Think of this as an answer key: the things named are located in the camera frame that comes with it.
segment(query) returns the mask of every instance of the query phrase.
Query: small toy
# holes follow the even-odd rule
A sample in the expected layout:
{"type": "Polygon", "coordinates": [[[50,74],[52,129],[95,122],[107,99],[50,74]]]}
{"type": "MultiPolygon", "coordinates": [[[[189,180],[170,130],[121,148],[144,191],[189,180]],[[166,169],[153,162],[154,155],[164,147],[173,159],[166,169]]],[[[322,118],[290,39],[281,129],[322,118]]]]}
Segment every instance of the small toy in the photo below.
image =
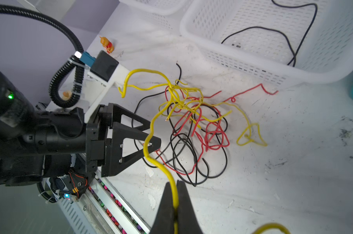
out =
{"type": "Polygon", "coordinates": [[[113,44],[106,38],[106,37],[100,37],[101,38],[101,44],[102,46],[106,49],[106,52],[110,54],[111,52],[114,51],[114,46],[113,44]]]}

